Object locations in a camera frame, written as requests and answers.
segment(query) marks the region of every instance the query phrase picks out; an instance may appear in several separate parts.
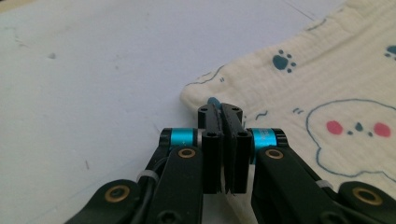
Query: dark blue outline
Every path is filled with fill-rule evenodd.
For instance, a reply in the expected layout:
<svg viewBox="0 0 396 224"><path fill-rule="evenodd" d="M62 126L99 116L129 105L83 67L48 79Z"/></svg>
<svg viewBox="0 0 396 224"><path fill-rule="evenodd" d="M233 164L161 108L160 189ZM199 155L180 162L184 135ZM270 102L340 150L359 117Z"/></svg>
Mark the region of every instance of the dark blue outline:
<svg viewBox="0 0 396 224"><path fill-rule="evenodd" d="M256 116L256 120L257 120L259 117L261 117L261 116L267 116L267 114L268 114L268 110L265 110L265 113L260 113L260 114L258 114L258 115Z"/></svg>
<svg viewBox="0 0 396 224"><path fill-rule="evenodd" d="M308 113L308 116L306 117L305 128L306 128L306 130L308 131L309 136L311 136L312 140L313 140L313 141L315 142L315 144L318 146L318 150L317 150L317 154L316 154L316 162L317 162L317 165L320 166L323 170L325 170L325 171L327 171L327 172L329 172L330 174L333 174L333 175L341 175L341 176L346 176L346 177L357 177L358 175L362 175L362 174L372 174L372 175L382 174L382 175L386 176L388 179L390 179L390 180L392 180L393 182L396 183L396 179L393 179L392 177L390 177L389 175L387 175L384 171L366 171L366 170L362 170L362 171L360 171L360 172L358 172L357 174L354 174L354 175L346 175L346 174L336 173L336 172L334 172L334 171L332 171L332 170L330 170L330 169L324 167L322 164L320 164L320 162L319 162L319 154L320 154L320 151L322 150L322 148L320 147L320 145L319 145L319 143L317 142L317 140L313 137L312 133L309 131L309 128L308 128L309 117L311 116L311 114L312 114L314 111L318 110L319 108L321 108L321 107L323 107L323 106L325 106L325 105L336 104L336 103L343 103L343 102L351 102L351 101L374 103L374 104L382 105L382 106L384 106L384 107L393 109L393 110L395 110L395 112L396 112L396 107L393 107L393 106L390 106L390 105L384 105L384 104L381 104L381 103L379 103L379 102L377 102L377 101L374 101L374 100L366 100L366 99L335 100L335 101L330 101L329 103L326 103L326 104L323 104L323 105L319 105L319 106L315 107L314 109L312 109L312 110Z"/></svg>
<svg viewBox="0 0 396 224"><path fill-rule="evenodd" d="M297 114L301 114L304 111L302 109L300 109L299 107L297 107L297 108L293 109L293 114L295 114L296 112L297 112Z"/></svg>
<svg viewBox="0 0 396 224"><path fill-rule="evenodd" d="M308 28L308 29L306 29L306 31L315 30L315 29L317 29L319 26L323 25L326 21L327 21L327 19L324 19L320 24L318 24L318 25L316 25L316 26L314 26L314 27Z"/></svg>
<svg viewBox="0 0 396 224"><path fill-rule="evenodd" d="M213 80L213 78L215 78L215 76L218 75L219 71L220 71L221 68L224 67L224 66L225 66L225 65L221 66L221 67L218 69L218 71L216 71L215 75L214 75L212 78L210 78L210 79L208 79L208 80L205 80L205 81L203 81L203 82L192 82L192 83L187 84L186 86L190 86L190 85L192 85L192 84L204 84L204 83L206 83L206 82L208 82L208 81Z"/></svg>

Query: black cable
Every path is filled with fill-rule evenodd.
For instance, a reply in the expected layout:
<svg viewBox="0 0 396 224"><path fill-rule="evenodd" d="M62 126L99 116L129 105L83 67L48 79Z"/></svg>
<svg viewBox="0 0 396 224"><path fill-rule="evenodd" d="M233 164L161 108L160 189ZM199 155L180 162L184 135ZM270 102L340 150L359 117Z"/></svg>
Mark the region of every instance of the black cable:
<svg viewBox="0 0 396 224"><path fill-rule="evenodd" d="M159 161L157 161L152 168L152 171L155 173L159 173L160 169L162 169L168 158L162 158ZM149 210L149 204L151 203L152 196L154 194L154 190L156 188L157 183L152 177L148 176L143 176L141 178L147 178L147 181L145 184L142 184L144 187L142 188L144 191L142 192L141 195L142 197L142 203L137 209L137 211L134 213L134 217L132 218L130 224L140 224L143 223L144 219L146 218L147 211Z"/></svg>

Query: white surface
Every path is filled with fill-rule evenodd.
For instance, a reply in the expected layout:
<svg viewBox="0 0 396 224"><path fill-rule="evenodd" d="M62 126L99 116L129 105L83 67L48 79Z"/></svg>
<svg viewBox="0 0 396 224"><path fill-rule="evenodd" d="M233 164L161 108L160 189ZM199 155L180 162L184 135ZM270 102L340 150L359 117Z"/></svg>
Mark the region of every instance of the white surface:
<svg viewBox="0 0 396 224"><path fill-rule="evenodd" d="M51 1L0 14L0 223L62 223L135 179L185 84L280 43L342 0ZM223 195L204 223L235 222Z"/></svg>

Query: cream fabric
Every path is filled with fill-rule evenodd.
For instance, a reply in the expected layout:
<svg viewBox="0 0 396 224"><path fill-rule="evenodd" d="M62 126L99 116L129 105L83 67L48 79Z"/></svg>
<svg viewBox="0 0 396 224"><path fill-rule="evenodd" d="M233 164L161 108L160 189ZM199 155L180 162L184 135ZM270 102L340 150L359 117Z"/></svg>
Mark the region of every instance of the cream fabric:
<svg viewBox="0 0 396 224"><path fill-rule="evenodd" d="M395 18L394 0L348 0L289 41L197 78L181 101L194 114L208 101L237 105L247 128L281 128L335 190L358 180L396 198ZM255 222L249 197L230 197L243 223Z"/></svg>

